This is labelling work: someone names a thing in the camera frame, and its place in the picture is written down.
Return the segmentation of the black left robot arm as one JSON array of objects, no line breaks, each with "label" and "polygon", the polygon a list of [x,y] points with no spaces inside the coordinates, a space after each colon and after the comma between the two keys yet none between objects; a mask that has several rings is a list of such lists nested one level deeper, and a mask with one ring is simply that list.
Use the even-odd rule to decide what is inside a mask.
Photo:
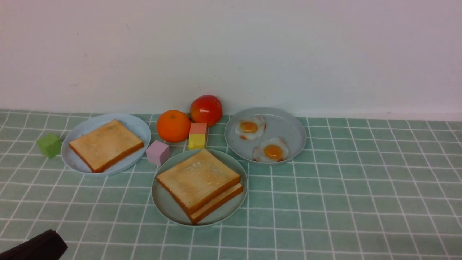
[{"label": "black left robot arm", "polygon": [[30,240],[0,254],[1,260],[59,260],[68,245],[61,236],[49,229]]}]

